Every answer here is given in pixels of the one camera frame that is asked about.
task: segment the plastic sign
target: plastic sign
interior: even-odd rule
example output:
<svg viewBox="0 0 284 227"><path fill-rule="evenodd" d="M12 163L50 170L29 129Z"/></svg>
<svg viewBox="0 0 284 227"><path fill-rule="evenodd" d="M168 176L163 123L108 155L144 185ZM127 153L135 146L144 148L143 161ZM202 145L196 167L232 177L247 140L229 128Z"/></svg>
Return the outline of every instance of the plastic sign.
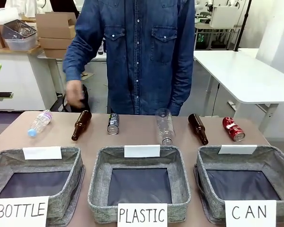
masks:
<svg viewBox="0 0 284 227"><path fill-rule="evenodd" d="M61 147L23 148L25 160L62 159Z"/></svg>
<svg viewBox="0 0 284 227"><path fill-rule="evenodd" d="M220 154L252 155L257 145L221 145Z"/></svg>
<svg viewBox="0 0 284 227"><path fill-rule="evenodd" d="M119 203L118 227L167 227L166 203Z"/></svg>
<svg viewBox="0 0 284 227"><path fill-rule="evenodd" d="M275 227L276 201L225 201L226 227Z"/></svg>
<svg viewBox="0 0 284 227"><path fill-rule="evenodd" d="M0 227L45 227L48 198L0 199Z"/></svg>
<svg viewBox="0 0 284 227"><path fill-rule="evenodd" d="M160 157L160 145L125 145L124 157Z"/></svg>

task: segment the denim shirt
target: denim shirt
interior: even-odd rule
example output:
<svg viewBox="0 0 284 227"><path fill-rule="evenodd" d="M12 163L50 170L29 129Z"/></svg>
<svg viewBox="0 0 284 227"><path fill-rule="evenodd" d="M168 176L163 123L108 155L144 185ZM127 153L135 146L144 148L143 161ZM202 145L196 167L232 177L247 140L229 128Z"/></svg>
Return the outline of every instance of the denim shirt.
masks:
<svg viewBox="0 0 284 227"><path fill-rule="evenodd" d="M194 35L194 0L85 0L63 70L80 79L105 37L112 111L178 115L190 94Z"/></svg>

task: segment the red can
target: red can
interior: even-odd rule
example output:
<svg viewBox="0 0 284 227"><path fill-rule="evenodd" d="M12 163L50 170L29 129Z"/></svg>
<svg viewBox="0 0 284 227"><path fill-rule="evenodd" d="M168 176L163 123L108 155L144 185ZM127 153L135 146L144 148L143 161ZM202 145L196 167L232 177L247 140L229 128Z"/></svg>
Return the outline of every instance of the red can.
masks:
<svg viewBox="0 0 284 227"><path fill-rule="evenodd" d="M239 142L244 139L244 131L235 123L232 117L224 117L222 124L233 141Z"/></svg>

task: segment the silver can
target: silver can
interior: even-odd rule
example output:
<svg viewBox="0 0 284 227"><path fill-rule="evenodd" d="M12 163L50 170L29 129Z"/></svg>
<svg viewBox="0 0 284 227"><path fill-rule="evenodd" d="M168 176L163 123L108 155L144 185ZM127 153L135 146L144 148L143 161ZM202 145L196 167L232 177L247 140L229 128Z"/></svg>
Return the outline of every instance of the silver can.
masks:
<svg viewBox="0 0 284 227"><path fill-rule="evenodd" d="M107 131L111 135L116 135L119 132L119 115L111 113L108 120Z"/></svg>

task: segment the brown glass bottle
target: brown glass bottle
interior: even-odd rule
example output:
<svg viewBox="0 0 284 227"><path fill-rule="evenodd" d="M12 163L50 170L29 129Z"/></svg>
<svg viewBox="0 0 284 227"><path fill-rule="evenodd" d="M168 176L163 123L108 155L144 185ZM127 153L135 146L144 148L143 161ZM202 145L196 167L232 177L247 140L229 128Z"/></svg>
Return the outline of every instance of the brown glass bottle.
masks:
<svg viewBox="0 0 284 227"><path fill-rule="evenodd" d="M91 119L91 112L88 110L84 110L79 118L77 119L76 123L75 123L75 130L74 133L72 134L71 139L73 141L77 141L79 136L85 132L85 130L87 129L89 122Z"/></svg>
<svg viewBox="0 0 284 227"><path fill-rule="evenodd" d="M201 143L203 145L208 144L208 140L205 134L205 127L200 117L197 114L193 113L188 117L188 122L194 134L199 138Z"/></svg>

